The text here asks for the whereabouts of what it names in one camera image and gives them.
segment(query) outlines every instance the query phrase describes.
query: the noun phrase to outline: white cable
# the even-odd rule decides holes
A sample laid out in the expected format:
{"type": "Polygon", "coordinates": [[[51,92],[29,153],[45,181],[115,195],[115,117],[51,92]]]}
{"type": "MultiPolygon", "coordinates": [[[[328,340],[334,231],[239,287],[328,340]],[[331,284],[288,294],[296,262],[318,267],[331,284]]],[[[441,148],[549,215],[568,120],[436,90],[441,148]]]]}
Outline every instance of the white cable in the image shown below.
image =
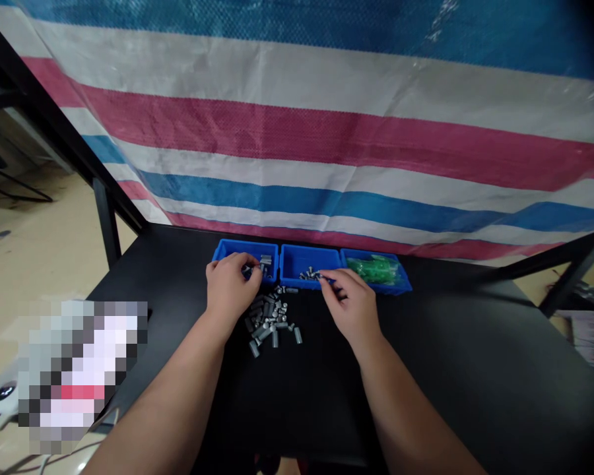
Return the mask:
{"type": "Polygon", "coordinates": [[[46,464],[48,463],[51,457],[52,455],[44,456],[44,458],[42,459],[42,463],[40,464],[40,471],[38,472],[38,475],[44,475],[44,469],[46,468],[46,464]]]}
{"type": "MultiPolygon", "coordinates": [[[[95,423],[88,429],[88,432],[93,432],[94,430],[96,430],[97,427],[99,427],[102,422],[104,420],[106,420],[108,418],[108,416],[110,414],[112,414],[112,412],[115,412],[114,414],[114,421],[112,422],[112,426],[116,426],[117,425],[117,421],[119,419],[119,408],[115,407],[114,409],[109,410],[108,412],[106,412],[106,414],[102,417],[100,417],[99,419],[97,419],[95,421],[95,423]]],[[[7,424],[9,423],[9,421],[11,420],[11,418],[13,416],[15,416],[16,414],[1,414],[0,415],[0,431],[2,429],[4,429],[7,424]]],[[[43,475],[44,474],[44,470],[46,469],[46,466],[49,463],[53,463],[56,462],[56,460],[54,460],[53,462],[49,462],[50,458],[53,455],[45,455],[44,458],[42,459],[42,463],[40,464],[40,471],[38,472],[38,475],[43,475]]],[[[31,460],[36,459],[37,457],[39,457],[39,455],[28,455],[27,457],[24,457],[23,459],[19,460],[18,462],[14,463],[13,465],[11,465],[10,467],[6,468],[5,470],[0,471],[0,475],[9,475],[9,474],[14,474],[14,473],[18,473],[19,468],[23,467],[24,465],[28,464],[31,460]]]]}

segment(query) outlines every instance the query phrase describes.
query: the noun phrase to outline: black tabletop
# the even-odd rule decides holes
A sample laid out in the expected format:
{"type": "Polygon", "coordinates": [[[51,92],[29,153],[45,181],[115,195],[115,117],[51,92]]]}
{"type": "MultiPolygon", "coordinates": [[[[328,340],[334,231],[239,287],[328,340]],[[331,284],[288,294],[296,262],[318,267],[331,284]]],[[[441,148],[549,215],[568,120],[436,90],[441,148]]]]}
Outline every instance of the black tabletop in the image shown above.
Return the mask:
{"type": "MultiPolygon", "coordinates": [[[[155,225],[90,300],[148,301],[148,345],[112,406],[136,401],[206,304],[205,265],[233,235],[155,225]]],[[[244,238],[277,242],[263,238],[244,238]]],[[[485,267],[401,256],[414,291],[379,296],[381,328],[436,410],[490,472],[570,472],[594,457],[594,370],[510,281],[485,267]]],[[[382,462],[358,364],[321,292],[282,296],[302,331],[256,360],[240,321],[203,450],[382,462]]]]}

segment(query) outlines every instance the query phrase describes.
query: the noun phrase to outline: black metal frame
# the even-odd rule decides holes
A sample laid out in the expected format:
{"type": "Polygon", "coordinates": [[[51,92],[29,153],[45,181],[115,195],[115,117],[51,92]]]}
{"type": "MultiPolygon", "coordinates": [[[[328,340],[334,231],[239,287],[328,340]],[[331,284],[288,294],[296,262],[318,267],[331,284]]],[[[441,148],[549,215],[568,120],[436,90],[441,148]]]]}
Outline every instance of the black metal frame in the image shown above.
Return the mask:
{"type": "MultiPolygon", "coordinates": [[[[114,212],[117,212],[137,234],[147,231],[150,224],[1,33],[0,88],[4,90],[0,92],[0,105],[17,106],[53,149],[94,188],[106,255],[109,265],[112,266],[121,255],[114,212]]],[[[540,306],[541,311],[550,317],[594,263],[594,233],[515,264],[498,268],[490,278],[515,279],[568,262],[571,263],[570,267],[540,306]]]]}

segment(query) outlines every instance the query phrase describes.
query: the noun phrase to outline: right hand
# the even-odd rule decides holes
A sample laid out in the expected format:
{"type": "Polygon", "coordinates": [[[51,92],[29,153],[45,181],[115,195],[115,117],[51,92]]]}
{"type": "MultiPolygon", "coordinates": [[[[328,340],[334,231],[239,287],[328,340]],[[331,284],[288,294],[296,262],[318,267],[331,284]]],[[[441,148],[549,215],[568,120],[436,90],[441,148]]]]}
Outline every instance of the right hand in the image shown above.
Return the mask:
{"type": "Polygon", "coordinates": [[[351,269],[321,270],[320,273],[336,281],[331,286],[327,279],[319,279],[332,318],[352,349],[356,352],[378,342],[383,334],[378,324],[376,293],[351,269]]]}

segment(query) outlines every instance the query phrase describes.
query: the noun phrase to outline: blue tray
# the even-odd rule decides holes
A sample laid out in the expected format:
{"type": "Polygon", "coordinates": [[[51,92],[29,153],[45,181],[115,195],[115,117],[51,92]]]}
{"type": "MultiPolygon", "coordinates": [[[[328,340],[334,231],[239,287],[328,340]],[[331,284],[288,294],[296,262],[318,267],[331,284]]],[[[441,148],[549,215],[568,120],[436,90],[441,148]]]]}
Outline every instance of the blue tray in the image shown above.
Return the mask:
{"type": "MultiPolygon", "coordinates": [[[[343,267],[349,269],[348,267],[348,258],[353,259],[364,259],[370,260],[370,257],[373,255],[381,255],[384,257],[389,257],[390,259],[394,259],[398,261],[398,256],[396,254],[386,254],[386,253],[375,253],[370,251],[357,251],[356,249],[341,249],[341,263],[343,267]]],[[[377,294],[387,294],[387,295],[400,295],[404,294],[405,292],[411,292],[411,284],[409,283],[409,278],[407,277],[407,273],[403,269],[403,266],[398,266],[398,275],[400,277],[400,283],[396,286],[386,286],[383,284],[368,284],[370,287],[374,289],[374,292],[377,294]]]]}
{"type": "Polygon", "coordinates": [[[262,254],[270,255],[273,258],[271,269],[265,272],[262,284],[272,285],[277,280],[279,267],[279,246],[277,244],[257,243],[252,241],[235,241],[233,239],[221,239],[216,251],[213,253],[213,261],[219,261],[234,252],[246,252],[260,260],[262,254]]]}
{"type": "Polygon", "coordinates": [[[312,266],[313,270],[341,267],[339,252],[334,249],[282,244],[280,257],[280,281],[286,287],[321,289],[319,281],[302,280],[299,274],[305,274],[309,266],[312,266]]]}

